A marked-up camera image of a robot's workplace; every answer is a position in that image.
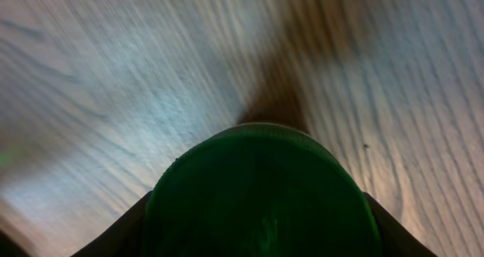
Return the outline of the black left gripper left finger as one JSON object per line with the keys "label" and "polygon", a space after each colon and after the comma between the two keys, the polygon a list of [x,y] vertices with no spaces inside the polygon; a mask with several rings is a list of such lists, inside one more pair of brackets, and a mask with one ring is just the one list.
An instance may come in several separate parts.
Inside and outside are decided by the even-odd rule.
{"label": "black left gripper left finger", "polygon": [[144,217],[151,194],[151,191],[146,193],[105,232],[74,253],[73,257],[140,257]]}

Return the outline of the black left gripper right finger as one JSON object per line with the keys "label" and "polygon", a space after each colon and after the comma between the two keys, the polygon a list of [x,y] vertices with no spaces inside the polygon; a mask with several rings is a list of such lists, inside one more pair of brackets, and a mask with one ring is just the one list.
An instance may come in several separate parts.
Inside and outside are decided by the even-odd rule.
{"label": "black left gripper right finger", "polygon": [[384,255],[392,257],[436,257],[407,231],[370,194],[364,193],[382,237]]}

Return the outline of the green lid jar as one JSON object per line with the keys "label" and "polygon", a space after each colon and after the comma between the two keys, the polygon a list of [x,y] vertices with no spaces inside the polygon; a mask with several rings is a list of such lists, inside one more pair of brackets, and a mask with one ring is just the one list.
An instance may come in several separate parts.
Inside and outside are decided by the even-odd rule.
{"label": "green lid jar", "polygon": [[230,128],[181,155],[147,204],[143,256],[382,256],[363,193],[317,141]]}

